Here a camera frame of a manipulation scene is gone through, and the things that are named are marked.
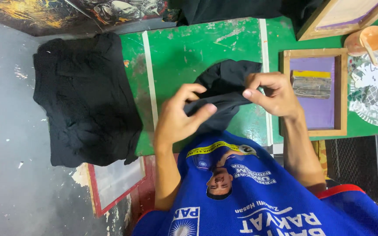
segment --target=blue campaign shirt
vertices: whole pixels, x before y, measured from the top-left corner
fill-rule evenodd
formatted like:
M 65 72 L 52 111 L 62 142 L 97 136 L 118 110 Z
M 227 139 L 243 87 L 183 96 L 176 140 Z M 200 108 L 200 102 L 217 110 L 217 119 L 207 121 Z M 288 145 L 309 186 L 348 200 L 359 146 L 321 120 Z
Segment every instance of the blue campaign shirt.
M 207 196 L 218 162 L 232 176 L 223 200 Z M 378 206 L 359 187 L 315 196 L 257 143 L 226 131 L 197 137 L 179 154 L 178 169 L 182 183 L 171 210 L 148 212 L 133 235 L 378 235 Z

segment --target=printed face on shirt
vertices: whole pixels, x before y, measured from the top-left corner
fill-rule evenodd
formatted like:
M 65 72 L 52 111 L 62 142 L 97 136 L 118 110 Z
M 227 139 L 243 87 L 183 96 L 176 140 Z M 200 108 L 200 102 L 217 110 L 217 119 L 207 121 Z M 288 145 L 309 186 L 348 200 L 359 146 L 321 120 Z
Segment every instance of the printed face on shirt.
M 232 188 L 233 176 L 226 168 L 217 167 L 213 171 L 213 176 L 207 182 L 207 192 L 212 195 L 226 195 Z

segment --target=black fabric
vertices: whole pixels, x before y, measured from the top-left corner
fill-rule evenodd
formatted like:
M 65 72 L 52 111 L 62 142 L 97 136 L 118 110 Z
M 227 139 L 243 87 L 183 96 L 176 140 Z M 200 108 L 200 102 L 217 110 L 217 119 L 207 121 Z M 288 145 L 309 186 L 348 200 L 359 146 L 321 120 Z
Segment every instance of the black fabric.
M 244 79 L 250 73 L 259 73 L 262 64 L 252 61 L 226 60 L 209 67 L 194 83 L 202 84 L 207 91 L 198 94 L 199 100 L 184 107 L 191 116 L 207 103 L 217 107 L 217 112 L 198 128 L 197 134 L 227 129 L 231 119 L 239 112 L 239 106 L 251 103 L 243 97 Z
M 34 54 L 33 99 L 46 110 L 51 164 L 130 164 L 142 130 L 123 64 L 121 39 L 107 33 L 51 40 Z
M 192 25 L 243 17 L 281 16 L 282 0 L 185 0 L 178 25 Z

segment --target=person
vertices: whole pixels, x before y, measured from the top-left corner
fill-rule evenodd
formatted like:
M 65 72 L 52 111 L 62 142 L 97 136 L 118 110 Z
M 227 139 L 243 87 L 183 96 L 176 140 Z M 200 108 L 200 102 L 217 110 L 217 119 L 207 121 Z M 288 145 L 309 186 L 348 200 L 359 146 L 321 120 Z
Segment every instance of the person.
M 246 99 L 283 118 L 284 167 L 254 141 L 227 131 L 197 136 L 176 162 L 173 143 L 217 110 L 207 104 L 186 116 L 185 102 L 206 88 L 184 84 L 163 104 L 154 140 L 155 210 L 140 218 L 133 235 L 378 235 L 378 207 L 363 190 L 350 184 L 326 189 L 290 79 L 256 73 L 245 85 Z

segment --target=concrete floor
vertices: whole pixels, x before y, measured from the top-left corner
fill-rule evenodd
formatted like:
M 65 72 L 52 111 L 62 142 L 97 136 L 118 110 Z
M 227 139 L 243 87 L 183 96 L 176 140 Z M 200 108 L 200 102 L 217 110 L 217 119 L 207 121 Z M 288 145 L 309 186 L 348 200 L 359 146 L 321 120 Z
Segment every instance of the concrete floor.
M 130 197 L 96 219 L 86 179 L 50 164 L 46 115 L 32 98 L 39 43 L 0 24 L 0 236 L 123 235 Z

